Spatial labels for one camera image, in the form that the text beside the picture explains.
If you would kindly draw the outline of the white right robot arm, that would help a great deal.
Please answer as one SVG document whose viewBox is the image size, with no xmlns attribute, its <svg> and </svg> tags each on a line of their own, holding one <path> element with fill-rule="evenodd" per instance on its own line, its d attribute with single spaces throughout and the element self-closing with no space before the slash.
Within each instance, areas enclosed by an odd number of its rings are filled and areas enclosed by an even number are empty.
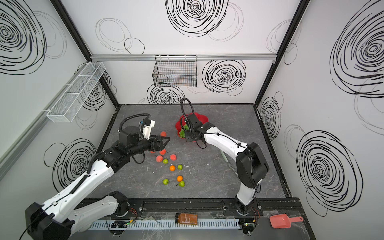
<svg viewBox="0 0 384 240">
<path fill-rule="evenodd" d="M 235 207 L 241 215 L 249 213 L 257 190 L 270 170 L 260 146 L 238 141 L 213 124 L 202 123 L 195 114 L 181 117 L 180 127 L 185 132 L 187 142 L 202 141 L 204 144 L 213 145 L 236 162 L 241 185 L 236 195 Z"/>
</svg>

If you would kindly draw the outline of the green fake grape bunch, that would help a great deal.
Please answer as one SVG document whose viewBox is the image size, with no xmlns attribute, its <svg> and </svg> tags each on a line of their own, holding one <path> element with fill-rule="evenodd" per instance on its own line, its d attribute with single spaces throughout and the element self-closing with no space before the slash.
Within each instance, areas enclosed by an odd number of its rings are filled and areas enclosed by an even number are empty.
<svg viewBox="0 0 384 240">
<path fill-rule="evenodd" d="M 187 125 L 184 125 L 183 127 L 181 127 L 181 130 L 179 131 L 179 137 L 182 139 L 185 139 L 186 133 L 189 133 L 189 132 L 190 132 L 189 127 Z"/>
</svg>

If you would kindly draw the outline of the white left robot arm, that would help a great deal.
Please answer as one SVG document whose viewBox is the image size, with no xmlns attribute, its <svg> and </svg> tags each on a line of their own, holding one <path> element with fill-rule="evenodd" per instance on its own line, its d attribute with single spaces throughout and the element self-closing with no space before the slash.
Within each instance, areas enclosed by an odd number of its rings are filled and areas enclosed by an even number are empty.
<svg viewBox="0 0 384 240">
<path fill-rule="evenodd" d="M 34 240 L 67 240 L 83 232 L 105 216 L 124 216 L 132 209 L 128 198 L 119 191 L 79 208 L 78 205 L 101 183 L 117 173 L 136 155 L 166 148 L 169 137 L 151 135 L 151 127 L 128 126 L 119 131 L 119 140 L 96 154 L 88 169 L 61 192 L 43 204 L 33 203 L 25 211 L 27 233 Z"/>
</svg>

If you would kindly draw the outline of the red flower-shaped fruit bowl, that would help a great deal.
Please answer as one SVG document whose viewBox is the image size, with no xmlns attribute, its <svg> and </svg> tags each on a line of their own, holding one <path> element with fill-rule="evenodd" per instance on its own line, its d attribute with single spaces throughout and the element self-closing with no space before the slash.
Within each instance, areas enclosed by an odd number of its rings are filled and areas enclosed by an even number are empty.
<svg viewBox="0 0 384 240">
<path fill-rule="evenodd" d="M 205 115 L 200 115 L 198 113 L 195 113 L 195 116 L 198 118 L 199 121 L 202 122 L 202 124 L 205 124 L 209 121 L 208 117 Z M 175 124 L 175 128 L 177 130 L 178 136 L 179 136 L 179 131 L 181 130 L 181 127 L 183 127 L 184 125 L 186 125 L 185 117 L 181 116 L 179 118 L 179 121 Z"/>
</svg>

